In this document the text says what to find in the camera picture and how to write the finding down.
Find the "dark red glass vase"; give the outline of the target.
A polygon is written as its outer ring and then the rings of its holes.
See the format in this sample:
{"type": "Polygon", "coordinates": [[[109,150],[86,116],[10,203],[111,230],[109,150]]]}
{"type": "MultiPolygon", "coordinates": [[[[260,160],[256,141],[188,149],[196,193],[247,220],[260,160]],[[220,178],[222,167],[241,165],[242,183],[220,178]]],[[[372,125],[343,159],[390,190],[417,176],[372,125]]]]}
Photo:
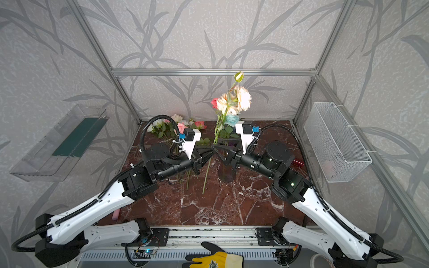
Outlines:
{"type": "Polygon", "coordinates": [[[221,164],[218,169],[218,177],[221,182],[231,183],[236,179],[236,169],[226,162],[224,157],[220,157],[221,164]]]}

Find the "peach cream artificial flower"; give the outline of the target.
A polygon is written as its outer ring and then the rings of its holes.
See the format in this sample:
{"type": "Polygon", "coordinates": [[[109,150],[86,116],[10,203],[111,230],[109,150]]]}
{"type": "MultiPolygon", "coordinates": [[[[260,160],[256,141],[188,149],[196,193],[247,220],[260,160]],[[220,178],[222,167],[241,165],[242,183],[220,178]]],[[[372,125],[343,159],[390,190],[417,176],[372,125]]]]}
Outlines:
{"type": "Polygon", "coordinates": [[[251,94],[240,85],[244,78],[242,71],[234,75],[234,83],[227,93],[221,95],[217,101],[219,110],[216,110],[217,121],[214,130],[214,144],[218,144],[220,132],[223,129],[227,115],[238,115],[247,111],[251,105],[251,94]]]}

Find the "red pink artificial rose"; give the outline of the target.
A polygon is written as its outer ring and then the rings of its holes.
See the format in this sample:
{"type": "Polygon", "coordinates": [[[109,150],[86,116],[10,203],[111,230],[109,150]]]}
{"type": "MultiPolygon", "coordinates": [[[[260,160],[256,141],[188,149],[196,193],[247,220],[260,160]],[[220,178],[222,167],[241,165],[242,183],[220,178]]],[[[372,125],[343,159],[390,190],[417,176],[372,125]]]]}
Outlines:
{"type": "Polygon", "coordinates": [[[214,98],[213,100],[211,100],[212,108],[215,110],[219,110],[217,101],[218,101],[217,98],[214,98]]]}

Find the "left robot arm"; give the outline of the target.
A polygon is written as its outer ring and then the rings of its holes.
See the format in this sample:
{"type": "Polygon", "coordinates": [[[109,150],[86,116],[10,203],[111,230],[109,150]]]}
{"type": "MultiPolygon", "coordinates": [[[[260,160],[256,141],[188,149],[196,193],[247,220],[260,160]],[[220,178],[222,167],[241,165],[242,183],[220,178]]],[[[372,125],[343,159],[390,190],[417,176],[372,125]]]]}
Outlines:
{"type": "Polygon", "coordinates": [[[75,259],[90,245],[135,243],[147,236],[145,221],[134,220],[130,227],[112,225],[105,236],[94,226],[113,211],[132,204],[158,190],[158,182],[188,170],[196,174],[213,156],[209,148],[191,147],[173,157],[166,144],[143,150],[142,159],[117,174],[98,195],[58,215],[43,214],[36,219],[35,231],[11,245],[14,252],[33,252],[46,267],[54,268],[75,259]]]}

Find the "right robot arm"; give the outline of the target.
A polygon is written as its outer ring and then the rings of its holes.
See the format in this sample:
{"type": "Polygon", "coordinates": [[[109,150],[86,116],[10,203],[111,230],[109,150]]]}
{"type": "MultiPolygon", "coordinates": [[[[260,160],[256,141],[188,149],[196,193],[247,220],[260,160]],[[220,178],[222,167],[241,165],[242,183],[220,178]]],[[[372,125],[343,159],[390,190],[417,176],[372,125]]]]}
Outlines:
{"type": "Polygon", "coordinates": [[[375,268],[404,260],[401,255],[384,249],[384,240],[378,234],[368,234],[336,214],[316,187],[290,168],[294,155],[286,144],[273,141],[262,155],[231,146],[213,145],[212,148],[224,165],[234,169],[242,166],[272,179],[271,192],[309,216],[323,230],[318,233],[282,220],[277,228],[279,242],[299,244],[318,252],[336,268],[375,268]]]}

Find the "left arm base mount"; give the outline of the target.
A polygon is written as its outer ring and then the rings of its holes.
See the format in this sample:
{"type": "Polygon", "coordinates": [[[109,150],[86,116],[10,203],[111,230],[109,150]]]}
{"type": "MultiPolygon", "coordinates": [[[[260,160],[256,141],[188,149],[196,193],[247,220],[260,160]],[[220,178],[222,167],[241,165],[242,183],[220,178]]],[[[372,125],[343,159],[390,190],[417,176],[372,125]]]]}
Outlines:
{"type": "Polygon", "coordinates": [[[152,228],[143,234],[139,245],[152,247],[165,247],[169,238],[168,228],[152,228]]]}

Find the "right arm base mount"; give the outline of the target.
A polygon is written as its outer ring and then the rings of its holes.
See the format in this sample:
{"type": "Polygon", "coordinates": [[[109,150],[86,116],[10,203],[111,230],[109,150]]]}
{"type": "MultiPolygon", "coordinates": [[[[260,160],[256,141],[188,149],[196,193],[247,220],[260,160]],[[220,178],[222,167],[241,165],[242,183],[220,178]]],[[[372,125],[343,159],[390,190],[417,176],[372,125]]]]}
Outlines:
{"type": "Polygon", "coordinates": [[[257,227],[255,235],[259,246],[278,246],[270,227],[257,227]]]}

